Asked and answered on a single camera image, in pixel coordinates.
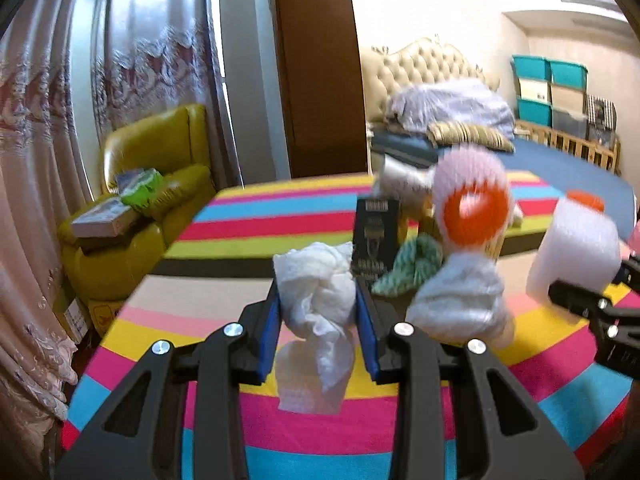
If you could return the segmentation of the white foam sheet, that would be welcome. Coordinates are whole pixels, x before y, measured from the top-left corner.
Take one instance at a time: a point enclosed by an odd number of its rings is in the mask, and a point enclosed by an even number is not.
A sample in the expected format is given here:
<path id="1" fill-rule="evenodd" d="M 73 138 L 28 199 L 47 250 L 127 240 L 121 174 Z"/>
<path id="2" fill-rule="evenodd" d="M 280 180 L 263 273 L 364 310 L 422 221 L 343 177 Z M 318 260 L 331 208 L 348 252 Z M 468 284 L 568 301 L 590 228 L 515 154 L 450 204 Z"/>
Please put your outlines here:
<path id="1" fill-rule="evenodd" d="M 615 222 L 603 212 L 562 197 L 530 267 L 526 294 L 548 306 L 548 289 L 556 280 L 603 292 L 621 261 Z"/>

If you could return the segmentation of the white plastic bag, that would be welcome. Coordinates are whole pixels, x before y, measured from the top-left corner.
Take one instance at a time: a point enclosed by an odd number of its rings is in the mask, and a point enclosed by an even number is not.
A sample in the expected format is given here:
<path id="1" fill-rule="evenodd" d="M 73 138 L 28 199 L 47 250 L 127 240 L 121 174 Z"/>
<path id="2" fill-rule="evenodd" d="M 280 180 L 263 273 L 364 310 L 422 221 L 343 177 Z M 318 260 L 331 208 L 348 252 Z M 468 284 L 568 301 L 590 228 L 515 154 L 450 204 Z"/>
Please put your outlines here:
<path id="1" fill-rule="evenodd" d="M 446 344 L 479 339 L 503 348 L 515 333 L 503 294 L 494 260 L 480 252 L 454 252 L 413 297 L 406 321 Z"/>

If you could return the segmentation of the pink orange foam net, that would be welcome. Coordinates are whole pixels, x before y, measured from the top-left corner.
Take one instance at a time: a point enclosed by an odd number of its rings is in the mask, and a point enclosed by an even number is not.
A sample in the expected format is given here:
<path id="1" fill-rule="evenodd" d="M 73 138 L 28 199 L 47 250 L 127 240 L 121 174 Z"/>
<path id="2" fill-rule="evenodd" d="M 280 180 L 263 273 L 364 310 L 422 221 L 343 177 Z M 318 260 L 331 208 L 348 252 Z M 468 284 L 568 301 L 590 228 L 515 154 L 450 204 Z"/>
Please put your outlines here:
<path id="1" fill-rule="evenodd" d="M 439 159 L 432 202 L 448 252 L 484 252 L 506 232 L 514 206 L 501 160 L 472 144 L 456 146 Z"/>

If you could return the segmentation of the white tissue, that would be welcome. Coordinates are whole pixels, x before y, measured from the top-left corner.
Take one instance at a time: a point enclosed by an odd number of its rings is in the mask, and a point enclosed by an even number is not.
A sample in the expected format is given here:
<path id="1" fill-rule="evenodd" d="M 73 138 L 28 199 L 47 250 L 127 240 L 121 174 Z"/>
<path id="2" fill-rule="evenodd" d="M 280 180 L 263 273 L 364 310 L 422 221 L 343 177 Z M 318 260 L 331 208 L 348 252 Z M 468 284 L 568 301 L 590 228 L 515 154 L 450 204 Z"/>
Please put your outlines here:
<path id="1" fill-rule="evenodd" d="M 272 257 L 282 320 L 295 339 L 274 362 L 279 408 L 336 415 L 355 364 L 352 243 L 314 242 Z"/>

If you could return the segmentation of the white paper cup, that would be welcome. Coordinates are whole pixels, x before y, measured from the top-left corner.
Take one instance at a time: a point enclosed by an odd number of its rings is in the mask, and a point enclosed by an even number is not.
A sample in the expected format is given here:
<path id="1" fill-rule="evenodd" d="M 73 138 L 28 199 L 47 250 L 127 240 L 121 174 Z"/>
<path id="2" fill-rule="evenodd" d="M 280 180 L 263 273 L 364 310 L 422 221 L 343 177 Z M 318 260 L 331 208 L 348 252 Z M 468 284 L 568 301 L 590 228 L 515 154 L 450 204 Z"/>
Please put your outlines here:
<path id="1" fill-rule="evenodd" d="M 419 169 L 385 155 L 372 186 L 372 194 L 398 200 L 402 206 L 421 208 L 432 198 L 435 167 Z"/>

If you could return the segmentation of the pink trash bin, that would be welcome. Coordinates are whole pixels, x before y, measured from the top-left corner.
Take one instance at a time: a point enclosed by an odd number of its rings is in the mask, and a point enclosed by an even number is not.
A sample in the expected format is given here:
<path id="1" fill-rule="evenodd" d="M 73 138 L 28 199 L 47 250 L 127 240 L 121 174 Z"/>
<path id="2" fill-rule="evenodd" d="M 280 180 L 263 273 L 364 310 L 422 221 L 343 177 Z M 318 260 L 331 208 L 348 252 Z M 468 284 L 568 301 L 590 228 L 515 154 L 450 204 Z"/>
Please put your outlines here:
<path id="1" fill-rule="evenodd" d="M 623 242 L 622 247 L 620 248 L 620 255 L 623 258 L 640 255 L 640 223 L 637 223 L 634 226 L 628 240 Z"/>

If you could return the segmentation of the striped colourful tablecloth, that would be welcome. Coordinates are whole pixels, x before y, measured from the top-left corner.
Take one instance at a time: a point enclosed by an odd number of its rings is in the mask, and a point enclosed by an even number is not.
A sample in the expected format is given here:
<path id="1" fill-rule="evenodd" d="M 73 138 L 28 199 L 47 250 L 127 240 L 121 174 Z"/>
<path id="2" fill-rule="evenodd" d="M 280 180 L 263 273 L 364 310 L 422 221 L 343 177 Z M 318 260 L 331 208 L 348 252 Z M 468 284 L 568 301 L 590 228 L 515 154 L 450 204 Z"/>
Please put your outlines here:
<path id="1" fill-rule="evenodd" d="M 593 363 L 585 323 L 565 321 L 526 295 L 533 253 L 565 186 L 540 170 L 510 170 L 523 223 L 510 229 L 497 269 L 511 313 L 499 359 L 539 403 L 584 466 L 623 433 L 631 383 Z M 328 320 L 347 288 L 346 252 L 368 176 L 255 184 L 219 193 L 125 301 L 89 362 L 62 430 L 71 448 L 151 344 L 194 344 L 267 295 L 280 262 L 303 275 L 311 317 L 284 326 L 272 373 L 241 390 L 255 479 L 383 479 L 390 466 L 397 389 L 372 382 L 349 318 Z"/>

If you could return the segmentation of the blue bed mattress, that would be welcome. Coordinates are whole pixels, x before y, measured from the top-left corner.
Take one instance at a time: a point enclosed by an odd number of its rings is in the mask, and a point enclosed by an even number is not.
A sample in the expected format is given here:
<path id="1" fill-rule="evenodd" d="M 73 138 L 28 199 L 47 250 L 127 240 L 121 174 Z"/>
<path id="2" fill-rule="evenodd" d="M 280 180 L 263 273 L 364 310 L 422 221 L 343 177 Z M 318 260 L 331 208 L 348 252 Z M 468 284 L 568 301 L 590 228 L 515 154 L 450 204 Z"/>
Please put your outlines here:
<path id="1" fill-rule="evenodd" d="M 636 225 L 637 204 L 629 183 L 615 174 L 573 155 L 532 141 L 515 139 L 513 153 L 495 152 L 507 170 L 527 170 L 560 191 L 582 190 L 597 195 L 605 213 L 616 223 L 622 240 L 628 240 Z M 371 151 L 390 155 L 418 168 L 434 165 L 446 148 L 433 148 L 425 140 L 380 130 L 371 138 Z"/>

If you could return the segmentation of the green knitted cloth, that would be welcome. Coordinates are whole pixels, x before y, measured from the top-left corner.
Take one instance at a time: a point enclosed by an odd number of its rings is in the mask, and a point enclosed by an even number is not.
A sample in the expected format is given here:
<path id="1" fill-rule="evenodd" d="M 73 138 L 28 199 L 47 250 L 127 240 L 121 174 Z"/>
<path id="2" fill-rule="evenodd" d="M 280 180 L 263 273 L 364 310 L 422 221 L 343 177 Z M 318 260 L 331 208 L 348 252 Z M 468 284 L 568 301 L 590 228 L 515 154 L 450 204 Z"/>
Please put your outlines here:
<path id="1" fill-rule="evenodd" d="M 420 288 L 442 267 L 442 246 L 431 235 L 410 238 L 396 255 L 392 270 L 371 286 L 371 292 L 385 298 L 396 298 Z"/>

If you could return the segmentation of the stacked storage boxes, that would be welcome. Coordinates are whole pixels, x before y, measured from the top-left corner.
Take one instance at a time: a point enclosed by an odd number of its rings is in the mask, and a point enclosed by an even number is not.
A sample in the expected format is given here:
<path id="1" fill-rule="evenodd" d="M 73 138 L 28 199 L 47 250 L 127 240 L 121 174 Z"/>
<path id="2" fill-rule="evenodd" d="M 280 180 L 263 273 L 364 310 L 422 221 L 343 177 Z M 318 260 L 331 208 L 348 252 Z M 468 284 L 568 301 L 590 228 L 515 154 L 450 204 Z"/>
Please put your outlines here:
<path id="1" fill-rule="evenodd" d="M 615 105 L 587 92 L 585 66 L 522 54 L 512 56 L 512 66 L 518 87 L 518 118 L 609 150 L 615 148 Z"/>

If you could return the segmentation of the green snack bag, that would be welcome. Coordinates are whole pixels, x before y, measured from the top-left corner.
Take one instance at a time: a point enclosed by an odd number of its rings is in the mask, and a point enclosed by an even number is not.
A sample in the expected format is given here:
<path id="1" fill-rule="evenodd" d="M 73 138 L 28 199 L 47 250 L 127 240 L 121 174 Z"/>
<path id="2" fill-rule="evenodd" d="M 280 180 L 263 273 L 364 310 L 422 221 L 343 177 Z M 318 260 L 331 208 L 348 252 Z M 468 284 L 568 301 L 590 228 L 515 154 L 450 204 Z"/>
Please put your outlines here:
<path id="1" fill-rule="evenodd" d="M 163 175 L 154 168 L 138 171 L 119 191 L 122 202 L 137 212 L 145 212 L 164 185 Z"/>

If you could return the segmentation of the striped blue duvet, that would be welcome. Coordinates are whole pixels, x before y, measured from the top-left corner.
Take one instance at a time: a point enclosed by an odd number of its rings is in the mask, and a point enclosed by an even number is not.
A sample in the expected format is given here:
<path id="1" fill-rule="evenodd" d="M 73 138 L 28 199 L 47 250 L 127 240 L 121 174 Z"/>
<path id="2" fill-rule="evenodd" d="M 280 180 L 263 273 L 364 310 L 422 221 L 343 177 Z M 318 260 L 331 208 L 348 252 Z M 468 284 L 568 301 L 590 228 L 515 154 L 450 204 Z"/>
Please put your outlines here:
<path id="1" fill-rule="evenodd" d="M 432 122 L 464 122 L 494 128 L 508 139 L 515 128 L 509 103 L 477 78 L 405 87 L 388 98 L 384 122 L 410 133 L 424 133 Z"/>

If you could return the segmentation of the beige tufted headboard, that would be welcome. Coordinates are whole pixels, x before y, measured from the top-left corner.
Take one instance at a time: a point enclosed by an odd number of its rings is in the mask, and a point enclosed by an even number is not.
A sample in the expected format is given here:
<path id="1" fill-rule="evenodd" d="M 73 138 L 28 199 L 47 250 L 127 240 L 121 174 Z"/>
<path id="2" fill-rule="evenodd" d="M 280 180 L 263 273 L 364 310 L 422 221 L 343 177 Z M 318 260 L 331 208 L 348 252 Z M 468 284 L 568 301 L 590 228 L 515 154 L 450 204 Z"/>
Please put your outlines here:
<path id="1" fill-rule="evenodd" d="M 500 79 L 465 59 L 453 46 L 421 38 L 396 52 L 386 48 L 359 51 L 366 122 L 382 122 L 388 99 L 417 84 L 434 84 L 451 78 L 476 78 L 497 92 Z"/>

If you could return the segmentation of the dark wooden door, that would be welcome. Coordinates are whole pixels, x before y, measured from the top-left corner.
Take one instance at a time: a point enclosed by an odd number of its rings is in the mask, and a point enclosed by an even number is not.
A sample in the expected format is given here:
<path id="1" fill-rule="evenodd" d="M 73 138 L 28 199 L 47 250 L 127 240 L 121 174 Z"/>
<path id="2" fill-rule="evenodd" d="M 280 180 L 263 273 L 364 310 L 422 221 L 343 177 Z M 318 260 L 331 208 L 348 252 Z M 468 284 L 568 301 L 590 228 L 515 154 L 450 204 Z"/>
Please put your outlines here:
<path id="1" fill-rule="evenodd" d="M 352 0 L 273 0 L 288 164 L 294 178 L 367 169 Z"/>

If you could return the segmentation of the lace patterned curtain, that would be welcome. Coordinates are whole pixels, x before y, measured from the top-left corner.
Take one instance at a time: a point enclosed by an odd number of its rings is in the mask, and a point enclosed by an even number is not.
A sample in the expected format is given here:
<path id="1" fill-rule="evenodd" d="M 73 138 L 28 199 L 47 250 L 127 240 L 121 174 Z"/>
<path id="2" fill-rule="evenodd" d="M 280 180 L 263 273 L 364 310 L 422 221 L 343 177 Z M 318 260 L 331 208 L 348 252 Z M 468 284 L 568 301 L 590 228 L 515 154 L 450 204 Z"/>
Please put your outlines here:
<path id="1" fill-rule="evenodd" d="M 76 0 L 24 0 L 1 38 L 1 461 L 41 467 L 75 350 L 52 311 L 55 229 L 90 196 L 70 96 Z"/>

